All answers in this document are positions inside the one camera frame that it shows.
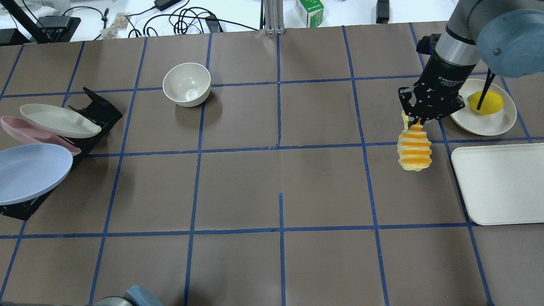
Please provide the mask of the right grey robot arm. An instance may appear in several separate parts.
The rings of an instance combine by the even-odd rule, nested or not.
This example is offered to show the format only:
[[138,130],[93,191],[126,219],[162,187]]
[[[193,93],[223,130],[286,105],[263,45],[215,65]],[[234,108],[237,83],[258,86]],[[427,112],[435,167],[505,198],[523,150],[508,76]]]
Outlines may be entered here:
[[488,67],[487,83],[496,75],[542,72],[543,46],[542,0],[460,0],[443,33],[416,45],[429,59],[413,86],[398,89],[407,127],[462,110],[459,91],[480,61]]

